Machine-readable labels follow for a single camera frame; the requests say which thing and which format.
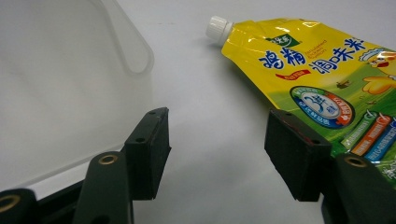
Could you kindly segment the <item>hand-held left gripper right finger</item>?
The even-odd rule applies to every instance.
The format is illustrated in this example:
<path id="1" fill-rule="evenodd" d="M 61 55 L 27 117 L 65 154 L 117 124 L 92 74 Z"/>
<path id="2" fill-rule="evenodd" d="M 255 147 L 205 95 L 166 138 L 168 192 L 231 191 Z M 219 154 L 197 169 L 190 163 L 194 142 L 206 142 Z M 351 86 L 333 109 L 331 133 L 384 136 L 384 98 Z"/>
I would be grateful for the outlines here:
<path id="1" fill-rule="evenodd" d="M 332 144 L 290 112 L 269 112 L 264 149 L 293 198 L 322 201 L 325 224 L 396 224 L 396 190 L 363 157 Z"/>

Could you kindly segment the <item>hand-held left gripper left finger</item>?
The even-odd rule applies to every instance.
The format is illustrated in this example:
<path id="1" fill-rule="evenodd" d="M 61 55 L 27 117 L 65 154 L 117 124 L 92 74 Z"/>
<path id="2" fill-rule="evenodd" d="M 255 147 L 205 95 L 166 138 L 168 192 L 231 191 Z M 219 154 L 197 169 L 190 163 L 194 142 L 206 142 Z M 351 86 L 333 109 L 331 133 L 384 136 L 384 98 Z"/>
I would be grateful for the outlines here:
<path id="1" fill-rule="evenodd" d="M 95 156 L 79 194 L 73 224 L 134 224 L 134 201 L 153 200 L 171 147 L 169 109 L 149 111 L 120 151 Z"/>

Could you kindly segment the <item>yellow spout pouch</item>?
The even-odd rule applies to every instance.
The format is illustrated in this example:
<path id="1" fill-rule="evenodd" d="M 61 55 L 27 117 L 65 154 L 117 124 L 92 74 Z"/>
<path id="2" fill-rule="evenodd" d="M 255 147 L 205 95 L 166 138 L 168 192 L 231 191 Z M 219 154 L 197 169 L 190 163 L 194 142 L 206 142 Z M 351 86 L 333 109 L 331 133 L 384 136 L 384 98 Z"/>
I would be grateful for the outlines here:
<path id="1" fill-rule="evenodd" d="M 318 21 L 231 22 L 206 34 L 278 109 L 375 165 L 396 188 L 396 50 Z"/>

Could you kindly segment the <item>translucent white plastic container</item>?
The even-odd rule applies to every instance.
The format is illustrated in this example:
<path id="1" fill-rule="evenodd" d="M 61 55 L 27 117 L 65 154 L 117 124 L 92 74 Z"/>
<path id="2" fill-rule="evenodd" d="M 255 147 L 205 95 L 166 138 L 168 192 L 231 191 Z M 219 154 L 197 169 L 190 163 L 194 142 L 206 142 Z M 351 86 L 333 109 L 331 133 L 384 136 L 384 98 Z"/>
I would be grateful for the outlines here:
<path id="1" fill-rule="evenodd" d="M 120 148 L 153 63 L 119 0 L 0 0 L 0 191 Z"/>

